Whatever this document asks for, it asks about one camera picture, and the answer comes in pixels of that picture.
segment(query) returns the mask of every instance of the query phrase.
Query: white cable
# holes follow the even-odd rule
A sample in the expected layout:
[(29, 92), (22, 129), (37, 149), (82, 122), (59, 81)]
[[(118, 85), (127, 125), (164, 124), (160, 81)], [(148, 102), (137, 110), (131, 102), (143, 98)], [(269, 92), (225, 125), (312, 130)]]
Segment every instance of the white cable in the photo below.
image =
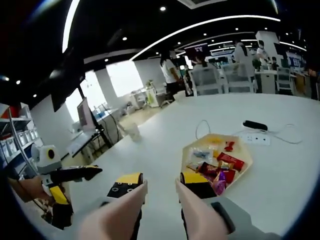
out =
[(209, 133), (208, 133), (208, 134), (211, 133), (211, 129), (210, 129), (210, 125), (209, 125), (208, 121), (203, 119), (203, 120), (201, 120), (201, 121), (198, 123), (198, 125), (196, 126), (196, 129), (195, 129), (195, 138), (196, 138), (197, 140), (199, 139), (199, 138), (198, 138), (198, 128), (199, 128), (200, 124), (202, 124), (203, 122), (205, 122), (206, 125), (208, 126), (208, 130), (209, 130)]
[[(199, 139), (198, 138), (198, 128), (199, 128), (200, 124), (203, 123), (203, 122), (205, 122), (207, 124), (208, 130), (209, 130), (209, 134), (211, 134), (211, 129), (210, 129), (210, 125), (209, 125), (208, 121), (203, 119), (198, 123), (198, 125), (196, 126), (196, 129), (195, 129), (195, 138), (197, 140)], [(294, 127), (295, 128), (296, 126), (294, 124), (292, 124), (292, 123), (289, 123), (289, 124), (286, 124), (283, 128), (281, 128), (278, 131), (264, 131), (264, 130), (260, 130), (260, 129), (247, 128), (247, 129), (235, 132), (234, 134), (232, 134), (232, 136), (235, 136), (235, 135), (237, 135), (239, 133), (243, 133), (243, 132), (250, 133), (250, 134), (260, 133), (260, 134), (266, 134), (268, 136), (274, 137), (274, 138), (279, 139), (279, 140), (281, 140), (281, 141), (283, 141), (285, 143), (288, 143), (288, 144), (297, 145), (297, 144), (302, 143), (303, 140), (300, 140), (300, 141), (289, 141), (289, 140), (283, 139), (282, 137), (277, 136), (279, 133), (281, 133), (287, 127)]]

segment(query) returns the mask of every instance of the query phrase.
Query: power strip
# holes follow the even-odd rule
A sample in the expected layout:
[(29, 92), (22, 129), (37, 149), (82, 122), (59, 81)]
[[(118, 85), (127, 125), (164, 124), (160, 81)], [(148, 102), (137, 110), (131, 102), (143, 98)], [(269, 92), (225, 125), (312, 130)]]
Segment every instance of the power strip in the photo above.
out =
[(264, 145), (270, 146), (271, 139), (268, 135), (263, 133), (239, 133), (237, 135), (239, 138), (242, 139), (246, 144), (254, 144), (254, 145)]

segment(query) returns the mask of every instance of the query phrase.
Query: person's hand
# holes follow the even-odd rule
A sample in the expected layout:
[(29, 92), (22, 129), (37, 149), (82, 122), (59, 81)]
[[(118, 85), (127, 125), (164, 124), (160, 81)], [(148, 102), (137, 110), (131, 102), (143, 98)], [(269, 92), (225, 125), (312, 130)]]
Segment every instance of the person's hand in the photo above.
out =
[(46, 194), (44, 188), (42, 187), (42, 179), (40, 176), (35, 176), (32, 179), (21, 180), (20, 183), (22, 187), (25, 189), (26, 194), (29, 195), (29, 198), (43, 200), (51, 199), (51, 197), (48, 194)]

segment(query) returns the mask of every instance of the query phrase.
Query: ceiling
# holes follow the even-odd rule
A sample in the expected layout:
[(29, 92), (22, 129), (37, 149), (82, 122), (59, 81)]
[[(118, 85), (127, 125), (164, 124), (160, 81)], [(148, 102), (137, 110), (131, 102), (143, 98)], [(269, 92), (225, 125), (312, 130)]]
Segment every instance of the ceiling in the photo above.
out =
[[(32, 97), (63, 59), (64, 27), (71, 2), (11, 0), (1, 6), (6, 21), (0, 25), (4, 32), (0, 39), (0, 51), (3, 53), (0, 75), (9, 77), (10, 81), (0, 80), (0, 89), (6, 89), (0, 101), (8, 102), (15, 95), (16, 101), (34, 105), (50, 94), (50, 89), (41, 89), (36, 99)], [(253, 38), (257, 31), (265, 28), (276, 32), (283, 42), (294, 41), (296, 45), (304, 47), (306, 43), (303, 39), (307, 39), (308, 45), (311, 44), (312, 40), (306, 30), (311, 19), (300, 16), (312, 11), (310, 7), (290, 0), (277, 0), (276, 3), (278, 13), (271, 0), (226, 0), (195, 9), (190, 9), (178, 0), (80, 0), (72, 21), (68, 46), (74, 47), (84, 59), (136, 50), (120, 55), (114, 53), (116, 56), (108, 57), (107, 62), (112, 64), (129, 60), (138, 50), (177, 30), (202, 21), (234, 15), (267, 16), (281, 19), (281, 22), (237, 18), (200, 25), (160, 42), (135, 60), (154, 57), (162, 49), (177, 49), (203, 39), (199, 43), (211, 43), (211, 39), (206, 38), (220, 35), (253, 32), (239, 35), (242, 39)], [(232, 41), (233, 35), (216, 37), (214, 40)], [(104, 55), (98, 58), (101, 59), (88, 63), (86, 69), (104, 68)], [(17, 80), (21, 80), (19, 85), (15, 84)]]

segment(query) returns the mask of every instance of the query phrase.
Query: black remote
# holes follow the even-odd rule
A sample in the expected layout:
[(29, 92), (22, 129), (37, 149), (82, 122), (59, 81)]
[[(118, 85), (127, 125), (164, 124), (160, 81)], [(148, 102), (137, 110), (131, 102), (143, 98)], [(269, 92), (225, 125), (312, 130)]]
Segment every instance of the black remote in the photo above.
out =
[(268, 131), (267, 125), (264, 125), (262, 123), (258, 123), (255, 121), (246, 120), (243, 122), (243, 126), (245, 126), (247, 128), (251, 128), (251, 129), (259, 129), (259, 130), (263, 130), (263, 131)]

